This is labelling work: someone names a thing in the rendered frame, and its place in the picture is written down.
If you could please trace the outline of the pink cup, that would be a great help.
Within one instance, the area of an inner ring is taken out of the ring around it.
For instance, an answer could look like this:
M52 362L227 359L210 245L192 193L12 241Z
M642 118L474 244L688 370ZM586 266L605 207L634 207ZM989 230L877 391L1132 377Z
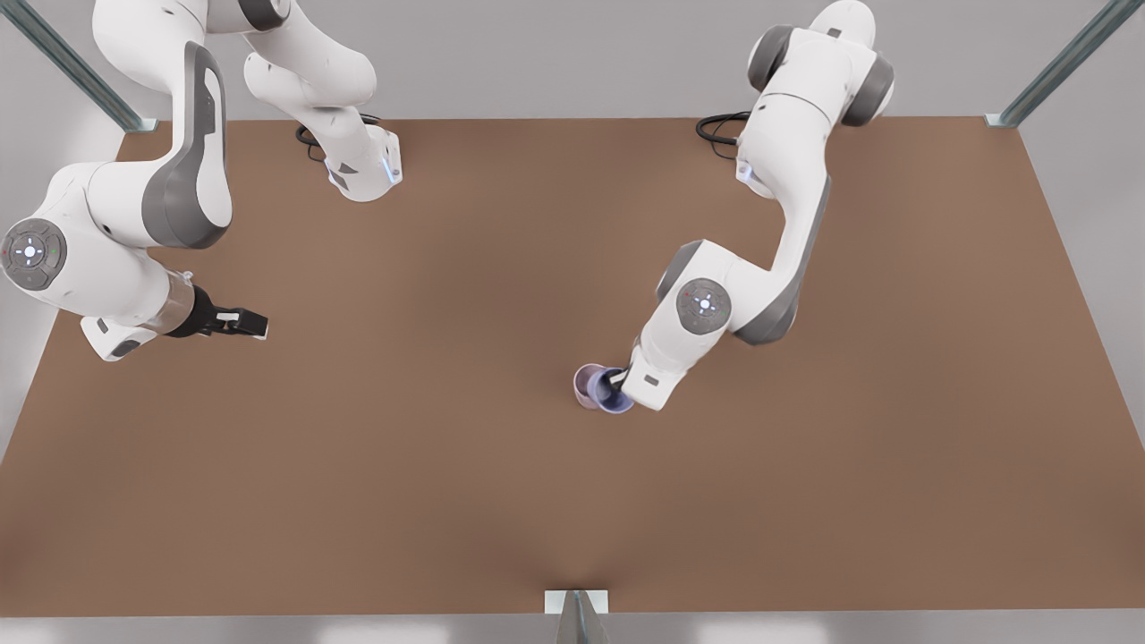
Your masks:
M598 403L597 387L598 375L605 370L605 366L589 363L581 366L581 369L577 369L572 376L572 391L584 409L601 409L601 405Z

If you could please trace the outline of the silver frame post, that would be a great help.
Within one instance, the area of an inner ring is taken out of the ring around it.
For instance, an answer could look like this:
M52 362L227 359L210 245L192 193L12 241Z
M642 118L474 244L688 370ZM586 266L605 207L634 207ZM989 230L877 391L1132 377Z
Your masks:
M1108 38L1126 24L1145 0L1108 0L1107 3L1072 37L1025 89L1001 113L985 113L989 128L1017 128L1042 107Z
M86 97L94 102L125 133L150 133L158 121L153 118L142 118L128 107L123 97L104 79L98 76L89 63L82 60L63 37L35 11L26 0L0 0L0 13L11 22L29 42L39 48L57 69L72 81Z
M545 614L559 615L555 644L610 644L600 616L609 612L605 589L547 590Z

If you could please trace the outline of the purple cup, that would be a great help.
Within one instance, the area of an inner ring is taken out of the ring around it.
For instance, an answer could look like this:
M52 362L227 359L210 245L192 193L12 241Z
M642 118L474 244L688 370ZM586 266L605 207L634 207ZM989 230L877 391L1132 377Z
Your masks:
M598 375L597 395L605 413L626 413L634 406L634 400L623 391L609 395L609 390L605 386L605 371Z

